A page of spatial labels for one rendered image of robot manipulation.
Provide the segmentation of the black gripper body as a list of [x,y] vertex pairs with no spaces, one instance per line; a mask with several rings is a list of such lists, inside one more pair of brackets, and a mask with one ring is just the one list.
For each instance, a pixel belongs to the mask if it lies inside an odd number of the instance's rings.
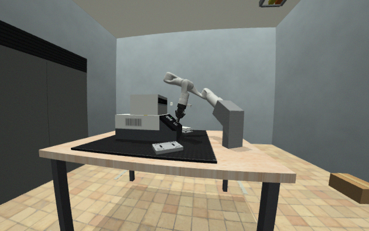
[[[183,113],[183,111],[185,111],[186,109],[186,105],[183,105],[183,104],[179,104],[177,105],[178,109],[177,110],[180,110],[180,115]],[[180,108],[179,108],[180,107]]]

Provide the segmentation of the white thermal cycler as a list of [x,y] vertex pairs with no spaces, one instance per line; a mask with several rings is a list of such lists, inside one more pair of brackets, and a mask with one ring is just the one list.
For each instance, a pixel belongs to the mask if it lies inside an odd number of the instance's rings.
[[164,96],[130,94],[130,114],[115,115],[115,139],[177,142],[182,125],[167,110]]

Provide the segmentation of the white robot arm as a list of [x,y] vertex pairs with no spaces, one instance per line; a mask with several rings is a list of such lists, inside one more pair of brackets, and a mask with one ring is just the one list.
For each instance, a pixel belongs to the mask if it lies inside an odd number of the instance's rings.
[[179,102],[178,102],[179,104],[183,104],[183,105],[186,105],[186,106],[189,106],[189,107],[192,106],[191,104],[187,103],[188,98],[189,98],[189,93],[187,91],[189,91],[189,92],[191,92],[191,93],[207,100],[213,107],[215,107],[217,100],[223,100],[220,97],[217,97],[215,94],[213,94],[207,88],[203,89],[202,93],[200,94],[196,90],[194,84],[191,81],[189,81],[187,79],[185,79],[185,80],[180,79],[179,77],[177,77],[174,74],[169,73],[169,72],[166,72],[163,81],[167,84],[172,84],[172,85],[177,85],[177,86],[182,87],[182,92],[181,92],[180,99],[179,99]]

